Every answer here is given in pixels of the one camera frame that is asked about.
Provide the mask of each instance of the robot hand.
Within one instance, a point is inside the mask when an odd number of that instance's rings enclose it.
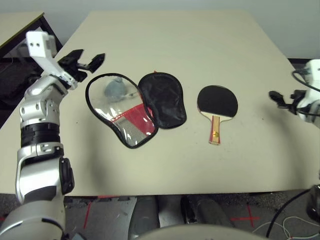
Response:
[[[291,104],[285,103],[284,97],[277,91],[270,91],[270,98],[277,103],[278,108],[289,109],[303,121],[320,128],[320,59],[309,61],[304,69],[293,71],[292,76],[309,89],[295,90],[290,96],[293,99]]]

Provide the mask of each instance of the clear plastic case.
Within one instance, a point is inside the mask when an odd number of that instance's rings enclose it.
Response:
[[[121,74],[95,77],[85,95],[92,113],[111,127],[129,148],[145,143],[158,130],[137,85]]]

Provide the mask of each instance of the table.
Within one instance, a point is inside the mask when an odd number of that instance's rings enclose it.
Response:
[[[57,58],[84,49],[79,62],[106,53],[103,65],[60,105],[60,136],[71,161],[71,195],[240,193],[309,188],[319,183],[319,130],[268,97],[304,86],[254,19],[240,10],[91,12]],[[85,101],[93,77],[120,73],[134,82],[166,72],[179,79],[185,124],[160,129],[137,149],[125,147]],[[231,89],[234,119],[221,124],[221,145],[208,143],[210,122],[197,110],[207,85]],[[13,193],[20,148],[19,110],[0,130],[0,192]]]
[[[0,58],[25,39],[27,31],[37,28],[55,36],[57,51],[62,48],[42,11],[0,13]]]

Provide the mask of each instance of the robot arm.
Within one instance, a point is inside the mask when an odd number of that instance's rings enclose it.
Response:
[[[98,69],[105,54],[89,64],[79,64],[83,50],[74,50],[58,63],[55,45],[46,32],[26,34],[30,56],[44,75],[30,86],[20,105],[21,148],[17,152],[15,190],[22,204],[0,229],[1,239],[60,240],[65,235],[64,195],[74,188],[70,162],[64,158],[59,137],[59,105],[87,74],[78,69]]]
[[[278,108],[289,109],[303,121],[320,129],[320,59],[310,60],[304,69],[293,71],[292,76],[309,89],[295,90],[290,96],[292,104],[285,103],[283,96],[277,91],[270,91],[270,98],[277,103]]]

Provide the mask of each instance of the black wire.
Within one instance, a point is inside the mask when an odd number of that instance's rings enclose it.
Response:
[[[300,192],[298,195],[294,196],[293,198],[291,198],[285,204],[282,205],[282,207],[276,212],[276,214],[274,215],[273,219],[271,220],[271,223],[269,225],[268,231],[266,232],[266,235],[265,235],[267,238],[269,238],[270,232],[272,230],[272,227],[273,227],[275,221],[277,220],[277,217],[286,208],[286,206],[288,206],[291,202],[293,202],[297,198],[301,197],[302,195],[305,195],[308,192],[310,192],[310,189],[307,189],[307,190],[304,190],[303,192]]]
[[[313,89],[313,90],[316,90],[316,91],[320,92],[320,89],[319,89],[319,88],[316,88],[316,87],[314,87],[314,86],[311,86],[310,84],[308,84],[308,83],[300,80],[299,78],[296,77],[295,74],[305,75],[305,73],[302,73],[301,70],[295,70],[295,71],[293,71],[293,72],[291,73],[291,75],[293,76],[293,78],[294,78],[295,80],[297,80],[299,83],[307,86],[308,88],[311,88],[311,89]]]
[[[300,109],[301,109],[301,108],[297,108],[297,109],[296,109],[296,112],[299,113],[299,114],[303,114],[303,115],[306,115],[306,116],[320,117],[320,114],[308,113],[308,112],[306,112],[306,111],[301,111]]]

